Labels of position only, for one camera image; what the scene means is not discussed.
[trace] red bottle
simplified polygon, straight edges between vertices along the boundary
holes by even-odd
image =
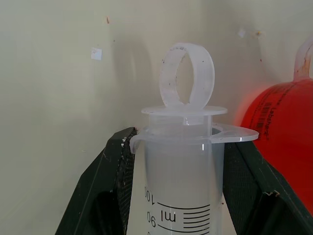
[[[272,86],[249,106],[242,127],[260,133],[254,143],[313,215],[313,36],[299,49],[292,82]]]

